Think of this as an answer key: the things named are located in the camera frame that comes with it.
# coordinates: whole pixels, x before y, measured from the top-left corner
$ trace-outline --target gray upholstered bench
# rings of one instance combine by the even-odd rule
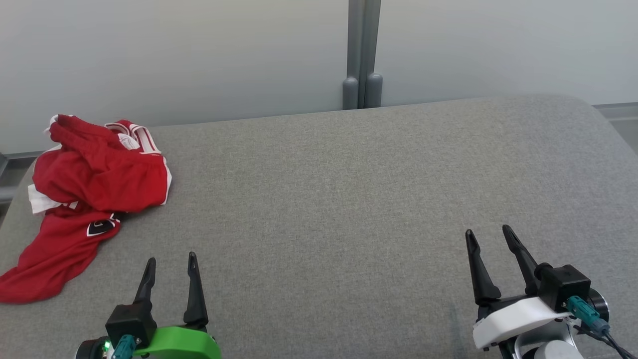
[[[153,128],[168,204],[129,217],[50,300],[0,305],[2,358],[69,358],[130,302],[146,260],[153,316],[181,322],[197,253],[225,358],[497,358],[473,347],[464,231],[504,295],[523,292],[501,225],[573,264],[636,352],[638,157],[595,109],[517,96]],[[0,271],[38,232],[26,186]],[[610,348],[578,338],[588,357]]]

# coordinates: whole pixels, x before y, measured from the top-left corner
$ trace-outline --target white wall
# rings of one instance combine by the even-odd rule
[[[515,93],[638,101],[638,1],[382,1],[382,105]]]
[[[0,152],[57,113],[143,125],[341,108],[343,0],[5,0]]]

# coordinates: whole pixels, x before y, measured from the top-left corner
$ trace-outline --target red jersey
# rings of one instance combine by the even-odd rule
[[[0,277],[2,303],[57,295],[91,263],[99,243],[119,231],[118,213],[167,200],[172,177],[145,127],[58,115],[47,130],[60,146],[36,160],[29,186],[33,211],[45,218],[18,265]]]

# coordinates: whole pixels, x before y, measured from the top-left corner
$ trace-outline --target teal connector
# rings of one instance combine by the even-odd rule
[[[131,359],[135,348],[137,348],[135,338],[132,335],[123,335],[110,359]]]
[[[567,300],[567,310],[580,319],[593,333],[604,335],[609,331],[609,323],[601,319],[600,314],[581,297],[571,296]]]

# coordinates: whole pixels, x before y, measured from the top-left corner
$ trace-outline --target white trim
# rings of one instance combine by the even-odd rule
[[[27,187],[27,193],[29,194],[29,202],[31,202],[31,211],[34,215],[39,215],[40,213],[44,213],[51,208],[56,208],[60,206],[69,206],[66,203],[60,203],[52,200],[47,195],[42,192],[39,192],[36,189],[36,185],[29,185]]]
[[[120,143],[122,144],[122,146],[124,146],[126,149],[131,150],[131,149],[138,149],[140,147],[140,144],[132,136],[129,136],[127,134],[119,133],[119,134],[117,134],[117,137],[119,138]]]
[[[48,150],[46,150],[45,152],[51,152],[51,151],[55,151],[55,150],[57,150],[57,149],[61,149],[61,148],[62,148],[62,144],[59,144],[59,145],[57,145],[57,146],[54,146],[54,147],[52,147],[52,148],[49,148],[49,149],[48,149]]]
[[[122,125],[121,123],[111,122],[104,125],[104,127],[108,128],[111,131],[117,131],[120,134],[130,135],[131,132],[128,130],[128,127]]]
[[[164,202],[161,204],[162,206],[168,201],[168,189],[170,188],[170,183],[173,182],[173,176],[170,174],[168,166],[166,165],[166,157],[163,157],[163,159],[164,167],[166,167],[166,197],[164,197]]]
[[[51,119],[48,121],[48,127],[47,127],[47,129],[44,130],[44,134],[45,135],[50,135],[51,134],[51,131],[50,131],[51,130],[51,125],[53,125],[53,122],[57,121],[57,117],[58,117],[58,115],[55,115],[55,116],[51,117]]]
[[[137,137],[144,153],[161,153],[155,145],[148,128],[140,125],[131,125],[131,133]]]

